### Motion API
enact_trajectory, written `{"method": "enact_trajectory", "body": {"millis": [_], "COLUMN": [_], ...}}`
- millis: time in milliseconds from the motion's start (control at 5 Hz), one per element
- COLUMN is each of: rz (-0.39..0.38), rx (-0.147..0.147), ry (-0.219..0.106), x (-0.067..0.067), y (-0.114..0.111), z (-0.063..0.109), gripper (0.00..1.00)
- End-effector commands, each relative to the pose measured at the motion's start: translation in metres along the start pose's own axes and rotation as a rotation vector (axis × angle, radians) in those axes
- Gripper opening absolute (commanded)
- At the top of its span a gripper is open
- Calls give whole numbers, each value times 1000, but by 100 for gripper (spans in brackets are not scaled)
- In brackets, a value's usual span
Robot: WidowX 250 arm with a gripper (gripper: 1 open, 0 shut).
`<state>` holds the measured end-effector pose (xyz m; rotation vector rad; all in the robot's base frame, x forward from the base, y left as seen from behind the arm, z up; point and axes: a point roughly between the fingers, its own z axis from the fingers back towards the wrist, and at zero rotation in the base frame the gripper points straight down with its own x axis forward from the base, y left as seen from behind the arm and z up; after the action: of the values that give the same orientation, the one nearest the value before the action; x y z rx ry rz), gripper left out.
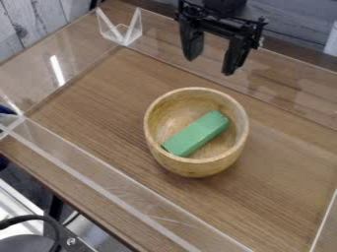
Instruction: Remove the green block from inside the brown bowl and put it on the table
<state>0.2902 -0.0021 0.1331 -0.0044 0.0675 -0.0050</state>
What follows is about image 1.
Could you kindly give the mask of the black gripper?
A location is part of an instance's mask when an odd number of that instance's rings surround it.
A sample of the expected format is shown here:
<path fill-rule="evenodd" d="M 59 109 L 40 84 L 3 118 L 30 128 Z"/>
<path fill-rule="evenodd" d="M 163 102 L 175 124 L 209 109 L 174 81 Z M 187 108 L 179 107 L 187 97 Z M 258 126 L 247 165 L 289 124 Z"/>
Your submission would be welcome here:
<path fill-rule="evenodd" d="M 185 57 L 194 61 L 205 49 L 205 33 L 218 35 L 229 41 L 223 57 L 222 74 L 230 76 L 243 65 L 250 47 L 262 43 L 264 27 L 269 24 L 264 16 L 242 18 L 247 0 L 178 0 L 177 17 Z"/>

